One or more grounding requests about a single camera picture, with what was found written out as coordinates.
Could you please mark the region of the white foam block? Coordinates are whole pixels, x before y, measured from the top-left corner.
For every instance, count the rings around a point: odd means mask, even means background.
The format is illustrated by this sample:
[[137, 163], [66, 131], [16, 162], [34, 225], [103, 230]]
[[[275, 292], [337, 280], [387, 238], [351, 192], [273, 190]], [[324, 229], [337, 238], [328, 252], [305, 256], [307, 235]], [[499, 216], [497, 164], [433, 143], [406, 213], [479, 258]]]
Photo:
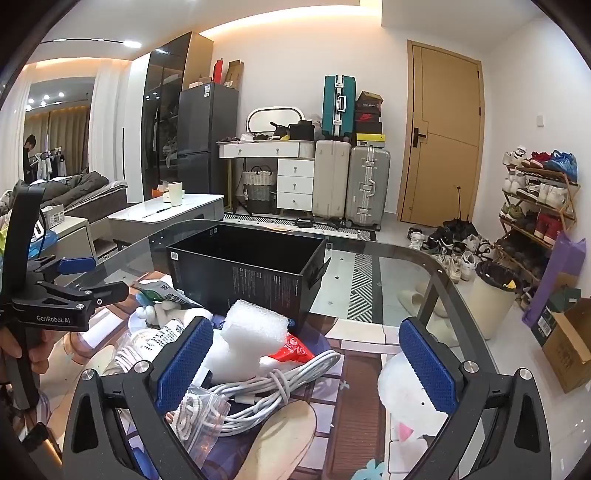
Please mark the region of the white foam block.
[[214, 330], [211, 349], [202, 363], [211, 371], [211, 384], [245, 382], [259, 375], [260, 359], [283, 347], [289, 323], [279, 313], [237, 300], [221, 330]]

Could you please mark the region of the red white balloon glue packet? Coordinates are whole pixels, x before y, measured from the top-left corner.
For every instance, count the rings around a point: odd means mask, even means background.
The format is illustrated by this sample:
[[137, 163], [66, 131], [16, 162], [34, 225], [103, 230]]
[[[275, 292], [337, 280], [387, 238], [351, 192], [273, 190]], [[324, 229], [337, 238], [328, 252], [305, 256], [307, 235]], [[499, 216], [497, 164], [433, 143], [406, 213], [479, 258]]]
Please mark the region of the red white balloon glue packet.
[[308, 363], [311, 359], [315, 358], [315, 354], [311, 353], [304, 343], [301, 342], [293, 334], [287, 333], [286, 341], [283, 347], [279, 351], [271, 355], [276, 361], [279, 362], [297, 362], [297, 363]]

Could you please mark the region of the white medicine sachet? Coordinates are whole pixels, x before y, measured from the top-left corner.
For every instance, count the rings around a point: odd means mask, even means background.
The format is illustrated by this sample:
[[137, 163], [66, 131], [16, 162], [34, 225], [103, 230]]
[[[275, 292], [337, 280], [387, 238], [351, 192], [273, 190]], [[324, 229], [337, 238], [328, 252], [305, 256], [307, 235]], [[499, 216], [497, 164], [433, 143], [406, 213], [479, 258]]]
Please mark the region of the white medicine sachet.
[[200, 307], [193, 299], [172, 288], [162, 280], [136, 281], [132, 287], [138, 291], [135, 295], [140, 306], [153, 306], [157, 302], [172, 302], [183, 307]]

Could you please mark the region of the small grey side cabinet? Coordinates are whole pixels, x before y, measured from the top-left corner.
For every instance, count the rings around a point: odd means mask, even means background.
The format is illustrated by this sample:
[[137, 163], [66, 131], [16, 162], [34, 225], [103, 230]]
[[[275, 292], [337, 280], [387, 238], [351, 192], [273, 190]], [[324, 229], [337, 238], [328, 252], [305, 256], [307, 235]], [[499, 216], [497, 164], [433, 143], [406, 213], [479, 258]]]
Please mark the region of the small grey side cabinet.
[[58, 258], [96, 258], [96, 252], [86, 218], [65, 216], [64, 221], [52, 229], [57, 241], [45, 247], [42, 255], [55, 255]]

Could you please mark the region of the grey sofa with coat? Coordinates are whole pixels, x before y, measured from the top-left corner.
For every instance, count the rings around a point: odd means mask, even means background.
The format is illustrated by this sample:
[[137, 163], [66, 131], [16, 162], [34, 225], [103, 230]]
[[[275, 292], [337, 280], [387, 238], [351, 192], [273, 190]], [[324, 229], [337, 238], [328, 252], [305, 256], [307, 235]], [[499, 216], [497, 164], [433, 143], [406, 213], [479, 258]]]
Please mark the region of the grey sofa with coat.
[[66, 216], [86, 218], [90, 224], [128, 206], [127, 183], [110, 181], [96, 171], [40, 181], [32, 187], [43, 191], [42, 208], [62, 205]]

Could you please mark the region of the white coffee table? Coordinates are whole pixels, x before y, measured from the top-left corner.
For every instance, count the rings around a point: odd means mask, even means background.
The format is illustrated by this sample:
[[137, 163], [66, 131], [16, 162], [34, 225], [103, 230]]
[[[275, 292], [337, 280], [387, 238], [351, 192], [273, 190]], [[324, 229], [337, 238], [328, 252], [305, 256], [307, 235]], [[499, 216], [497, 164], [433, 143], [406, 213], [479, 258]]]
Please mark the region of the white coffee table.
[[185, 194], [179, 206], [158, 197], [115, 212], [108, 220], [113, 241], [127, 246], [181, 221], [222, 220], [223, 215], [222, 195]]

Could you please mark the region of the black cardboard box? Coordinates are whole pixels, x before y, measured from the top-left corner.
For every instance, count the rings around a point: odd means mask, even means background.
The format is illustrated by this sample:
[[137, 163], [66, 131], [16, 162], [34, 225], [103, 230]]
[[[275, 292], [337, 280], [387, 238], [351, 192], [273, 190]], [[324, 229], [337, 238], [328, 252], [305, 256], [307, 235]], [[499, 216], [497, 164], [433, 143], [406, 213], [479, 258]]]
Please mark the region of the black cardboard box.
[[218, 223], [167, 247], [175, 288], [216, 314], [245, 300], [297, 334], [329, 268], [327, 239]]

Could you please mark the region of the cardboard box on floor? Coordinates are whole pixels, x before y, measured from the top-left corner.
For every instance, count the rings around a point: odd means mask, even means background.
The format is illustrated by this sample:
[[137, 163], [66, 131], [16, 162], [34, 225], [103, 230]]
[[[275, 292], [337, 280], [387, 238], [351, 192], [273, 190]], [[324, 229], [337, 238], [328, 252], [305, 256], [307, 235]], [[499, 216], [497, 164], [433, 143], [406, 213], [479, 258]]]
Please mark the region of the cardboard box on floor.
[[542, 351], [562, 390], [569, 393], [590, 381], [590, 299], [565, 312], [546, 307], [535, 324]]

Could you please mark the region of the white cup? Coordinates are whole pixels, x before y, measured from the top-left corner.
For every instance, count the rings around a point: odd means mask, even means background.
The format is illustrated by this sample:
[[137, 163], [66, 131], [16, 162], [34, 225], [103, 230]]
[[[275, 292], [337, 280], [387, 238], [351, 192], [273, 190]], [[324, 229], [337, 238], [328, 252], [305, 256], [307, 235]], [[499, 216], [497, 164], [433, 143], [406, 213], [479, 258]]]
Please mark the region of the white cup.
[[180, 206], [183, 199], [183, 185], [180, 181], [168, 185], [169, 201], [172, 207]]

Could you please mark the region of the white trash bin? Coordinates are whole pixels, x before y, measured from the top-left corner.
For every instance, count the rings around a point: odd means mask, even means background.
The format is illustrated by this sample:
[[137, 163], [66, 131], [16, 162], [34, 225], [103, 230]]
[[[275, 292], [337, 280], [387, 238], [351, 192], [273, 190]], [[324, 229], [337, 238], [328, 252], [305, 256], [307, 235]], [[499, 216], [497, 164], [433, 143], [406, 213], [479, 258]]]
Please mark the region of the white trash bin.
[[492, 261], [477, 265], [467, 306], [485, 340], [496, 335], [520, 288], [519, 277], [512, 270]]

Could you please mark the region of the beige slippers pair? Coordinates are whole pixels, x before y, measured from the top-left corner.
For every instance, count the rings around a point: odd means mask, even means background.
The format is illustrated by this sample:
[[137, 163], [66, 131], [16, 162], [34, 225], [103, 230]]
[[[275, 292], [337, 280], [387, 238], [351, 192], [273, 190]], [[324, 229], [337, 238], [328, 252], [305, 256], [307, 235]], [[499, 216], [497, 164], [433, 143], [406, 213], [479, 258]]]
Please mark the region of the beige slippers pair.
[[[422, 307], [426, 294], [428, 282], [419, 282], [416, 284], [414, 290], [401, 290], [397, 297], [405, 310], [414, 317], [417, 317]], [[441, 300], [438, 300], [434, 308], [434, 314], [440, 318], [448, 318], [449, 315]]]

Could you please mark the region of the anime printed desk mat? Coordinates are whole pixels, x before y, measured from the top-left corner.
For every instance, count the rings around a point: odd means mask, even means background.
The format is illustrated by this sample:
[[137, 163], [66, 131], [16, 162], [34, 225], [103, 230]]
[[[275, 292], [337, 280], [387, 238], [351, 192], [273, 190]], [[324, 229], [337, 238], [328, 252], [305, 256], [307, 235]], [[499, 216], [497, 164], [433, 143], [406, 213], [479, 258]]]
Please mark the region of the anime printed desk mat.
[[[379, 375], [387, 362], [400, 354], [398, 327], [417, 314], [404, 307], [402, 298], [411, 292], [427, 292], [427, 272], [386, 259], [380, 262], [381, 280], [372, 291], [383, 307], [370, 311], [368, 321], [353, 317], [360, 310], [365, 287], [361, 274], [351, 278], [351, 305], [337, 302], [346, 287], [342, 274], [322, 283], [301, 341], [312, 353], [327, 349], [339, 353], [339, 361], [318, 380], [294, 391], [294, 401], [311, 406], [317, 430], [308, 452], [291, 473], [294, 479], [402, 479], [428, 447], [418, 426], [402, 425], [379, 398]], [[76, 383], [84, 368], [101, 369], [112, 350], [128, 335], [138, 306], [130, 296], [122, 303], [99, 310], [85, 333], [74, 333], [57, 342], [50, 368], [41, 378], [49, 399], [49, 427], [57, 439], [65, 434], [67, 413]]]

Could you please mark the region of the purple paper bag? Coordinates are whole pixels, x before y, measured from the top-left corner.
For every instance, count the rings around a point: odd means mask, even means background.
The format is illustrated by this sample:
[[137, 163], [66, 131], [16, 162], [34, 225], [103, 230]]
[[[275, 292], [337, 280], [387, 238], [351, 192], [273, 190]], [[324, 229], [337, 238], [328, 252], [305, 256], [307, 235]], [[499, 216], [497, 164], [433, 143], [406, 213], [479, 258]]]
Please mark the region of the purple paper bag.
[[528, 328], [537, 322], [556, 288], [570, 282], [576, 285], [585, 262], [586, 252], [585, 239], [573, 241], [565, 232], [558, 235], [542, 280], [529, 309], [522, 317], [523, 323]]

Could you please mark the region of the pile of shoes on floor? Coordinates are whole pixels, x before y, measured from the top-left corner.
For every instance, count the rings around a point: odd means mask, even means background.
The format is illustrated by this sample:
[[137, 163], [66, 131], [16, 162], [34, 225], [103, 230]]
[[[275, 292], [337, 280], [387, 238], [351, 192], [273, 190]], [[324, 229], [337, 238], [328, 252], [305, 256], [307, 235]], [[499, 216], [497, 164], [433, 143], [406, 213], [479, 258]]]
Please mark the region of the pile of shoes on floor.
[[497, 256], [494, 246], [474, 224], [460, 218], [445, 221], [432, 233], [411, 227], [407, 238], [411, 249], [433, 257], [454, 283], [471, 281], [480, 263], [494, 261]]

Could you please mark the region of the woven basket under table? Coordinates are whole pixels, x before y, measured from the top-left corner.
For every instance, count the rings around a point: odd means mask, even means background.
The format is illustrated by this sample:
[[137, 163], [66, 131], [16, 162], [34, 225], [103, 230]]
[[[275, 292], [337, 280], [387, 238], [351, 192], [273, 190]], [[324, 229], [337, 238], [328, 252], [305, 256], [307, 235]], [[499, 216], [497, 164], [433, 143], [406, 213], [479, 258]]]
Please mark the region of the woven basket under table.
[[276, 185], [276, 175], [267, 166], [253, 166], [242, 172], [243, 198], [252, 214], [271, 212], [271, 191]]

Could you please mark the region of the black refrigerator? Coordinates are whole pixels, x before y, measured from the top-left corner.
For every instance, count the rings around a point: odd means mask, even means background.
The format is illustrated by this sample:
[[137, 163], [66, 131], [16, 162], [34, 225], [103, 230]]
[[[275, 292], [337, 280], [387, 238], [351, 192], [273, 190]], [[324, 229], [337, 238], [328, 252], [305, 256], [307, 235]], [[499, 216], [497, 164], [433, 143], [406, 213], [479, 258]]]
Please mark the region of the black refrigerator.
[[237, 125], [238, 90], [211, 82], [180, 93], [177, 175], [186, 193], [226, 194], [228, 167], [218, 143], [235, 138]]

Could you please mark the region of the white dressing table drawers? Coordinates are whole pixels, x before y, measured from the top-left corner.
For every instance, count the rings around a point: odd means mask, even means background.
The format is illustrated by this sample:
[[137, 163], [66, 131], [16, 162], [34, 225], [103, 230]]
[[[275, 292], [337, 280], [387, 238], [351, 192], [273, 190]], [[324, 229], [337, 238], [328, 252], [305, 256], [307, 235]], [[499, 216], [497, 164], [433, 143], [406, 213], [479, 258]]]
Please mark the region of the white dressing table drawers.
[[307, 140], [260, 140], [219, 142], [221, 159], [263, 160], [258, 170], [243, 166], [242, 187], [265, 186], [276, 199], [276, 208], [311, 213], [315, 180], [315, 142]]

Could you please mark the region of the oval vanity mirror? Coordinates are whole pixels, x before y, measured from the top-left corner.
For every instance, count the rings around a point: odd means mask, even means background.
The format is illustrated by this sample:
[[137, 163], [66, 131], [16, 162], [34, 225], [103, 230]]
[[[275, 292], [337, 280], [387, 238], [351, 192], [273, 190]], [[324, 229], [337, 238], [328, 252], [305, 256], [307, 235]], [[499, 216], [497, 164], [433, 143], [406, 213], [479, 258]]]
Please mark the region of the oval vanity mirror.
[[304, 119], [304, 113], [297, 107], [260, 107], [247, 115], [245, 130], [252, 134], [273, 135], [276, 126], [288, 127], [290, 124], [297, 124]]

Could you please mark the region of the black glass cabinet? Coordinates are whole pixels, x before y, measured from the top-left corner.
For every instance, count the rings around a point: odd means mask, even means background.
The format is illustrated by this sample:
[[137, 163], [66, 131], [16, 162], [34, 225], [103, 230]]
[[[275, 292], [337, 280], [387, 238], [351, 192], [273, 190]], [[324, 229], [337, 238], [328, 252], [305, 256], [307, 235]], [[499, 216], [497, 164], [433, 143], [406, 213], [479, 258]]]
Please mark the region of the black glass cabinet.
[[181, 91], [190, 81], [190, 48], [197, 48], [195, 77], [206, 74], [211, 41], [187, 32], [149, 53], [141, 109], [140, 154], [143, 198], [160, 184], [177, 179], [177, 123]]

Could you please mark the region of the wooden shoe rack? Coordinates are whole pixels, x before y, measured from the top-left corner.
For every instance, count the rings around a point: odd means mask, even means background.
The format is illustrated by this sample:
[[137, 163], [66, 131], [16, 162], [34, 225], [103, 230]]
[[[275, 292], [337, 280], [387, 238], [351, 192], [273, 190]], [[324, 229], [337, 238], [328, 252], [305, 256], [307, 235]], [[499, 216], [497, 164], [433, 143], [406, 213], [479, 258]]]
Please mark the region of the wooden shoe rack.
[[499, 212], [504, 235], [495, 242], [500, 263], [512, 268], [526, 294], [549, 264], [558, 236], [577, 223], [580, 189], [576, 157], [555, 150], [528, 153], [520, 146], [503, 156], [505, 202]]

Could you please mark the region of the beige suitcase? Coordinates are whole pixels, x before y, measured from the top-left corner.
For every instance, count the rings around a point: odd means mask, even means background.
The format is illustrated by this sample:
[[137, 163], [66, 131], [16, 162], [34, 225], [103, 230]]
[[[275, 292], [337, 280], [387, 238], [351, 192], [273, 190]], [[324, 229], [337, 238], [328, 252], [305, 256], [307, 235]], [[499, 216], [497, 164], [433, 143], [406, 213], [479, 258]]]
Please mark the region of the beige suitcase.
[[315, 177], [312, 214], [331, 219], [345, 216], [346, 187], [351, 146], [342, 141], [321, 140], [315, 144]]

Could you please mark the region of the silver suitcase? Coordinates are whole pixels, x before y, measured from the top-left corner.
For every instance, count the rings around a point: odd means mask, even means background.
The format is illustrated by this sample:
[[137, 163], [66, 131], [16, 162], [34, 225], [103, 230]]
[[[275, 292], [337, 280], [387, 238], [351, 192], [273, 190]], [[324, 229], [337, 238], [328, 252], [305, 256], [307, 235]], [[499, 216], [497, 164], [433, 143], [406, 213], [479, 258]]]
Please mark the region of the silver suitcase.
[[391, 154], [384, 149], [358, 146], [349, 160], [346, 220], [356, 226], [381, 229]]

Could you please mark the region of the teal suitcase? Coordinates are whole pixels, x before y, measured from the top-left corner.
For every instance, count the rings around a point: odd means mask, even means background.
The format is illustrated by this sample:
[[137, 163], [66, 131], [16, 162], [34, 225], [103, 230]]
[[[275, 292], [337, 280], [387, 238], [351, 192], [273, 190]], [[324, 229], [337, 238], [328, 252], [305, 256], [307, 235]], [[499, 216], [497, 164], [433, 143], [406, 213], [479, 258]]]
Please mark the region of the teal suitcase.
[[325, 76], [322, 98], [322, 135], [328, 139], [351, 137], [355, 127], [356, 79]]

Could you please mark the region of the wooden door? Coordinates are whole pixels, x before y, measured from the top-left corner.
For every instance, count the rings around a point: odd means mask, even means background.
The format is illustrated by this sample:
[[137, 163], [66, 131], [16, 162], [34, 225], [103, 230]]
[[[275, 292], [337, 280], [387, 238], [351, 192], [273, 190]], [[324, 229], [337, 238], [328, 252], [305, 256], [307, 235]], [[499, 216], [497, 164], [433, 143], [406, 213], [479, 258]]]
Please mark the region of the wooden door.
[[485, 139], [479, 60], [409, 40], [408, 115], [398, 200], [403, 222], [473, 216]]

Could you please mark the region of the stacked shoe boxes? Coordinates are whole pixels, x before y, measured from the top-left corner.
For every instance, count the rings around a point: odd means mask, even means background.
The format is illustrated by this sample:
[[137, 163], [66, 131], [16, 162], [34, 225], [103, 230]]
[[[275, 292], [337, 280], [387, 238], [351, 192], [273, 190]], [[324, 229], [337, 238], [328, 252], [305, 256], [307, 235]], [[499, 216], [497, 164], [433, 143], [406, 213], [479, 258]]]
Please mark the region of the stacked shoe boxes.
[[381, 95], [368, 91], [363, 91], [356, 99], [356, 145], [379, 149], [386, 147], [386, 136], [382, 122], [383, 102], [384, 99]]

